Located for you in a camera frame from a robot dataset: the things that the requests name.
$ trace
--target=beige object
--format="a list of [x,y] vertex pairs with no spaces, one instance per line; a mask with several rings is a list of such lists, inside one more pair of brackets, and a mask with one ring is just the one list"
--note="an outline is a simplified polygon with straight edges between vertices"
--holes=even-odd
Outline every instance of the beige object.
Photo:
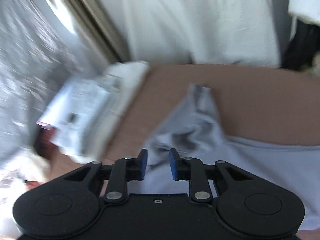
[[129,61],[129,51],[111,21],[96,0],[46,0],[65,27],[83,38],[83,42],[103,61]]
[[[212,88],[229,135],[277,144],[320,145],[320,78],[237,65],[165,65],[154,67],[147,77],[103,163],[136,156],[149,134],[185,97],[190,83]],[[51,177],[79,166],[57,153]],[[303,240],[320,239],[319,231],[300,235]]]

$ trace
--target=silver foil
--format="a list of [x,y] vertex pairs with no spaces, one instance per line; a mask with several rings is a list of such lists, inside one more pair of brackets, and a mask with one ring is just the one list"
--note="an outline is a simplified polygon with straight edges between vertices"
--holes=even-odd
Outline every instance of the silver foil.
[[77,70],[31,0],[0,0],[0,169],[33,143],[37,119]]

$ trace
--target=metal bolt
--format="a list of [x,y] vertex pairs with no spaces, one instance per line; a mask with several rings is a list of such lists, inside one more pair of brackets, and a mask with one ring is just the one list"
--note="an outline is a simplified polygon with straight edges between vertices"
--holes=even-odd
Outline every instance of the metal bolt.
[[195,193],[195,197],[196,199],[208,199],[210,197],[210,194],[208,192],[205,191],[198,191],[197,193]]
[[107,194],[107,199],[116,200],[122,197],[122,194],[118,191],[111,191]]

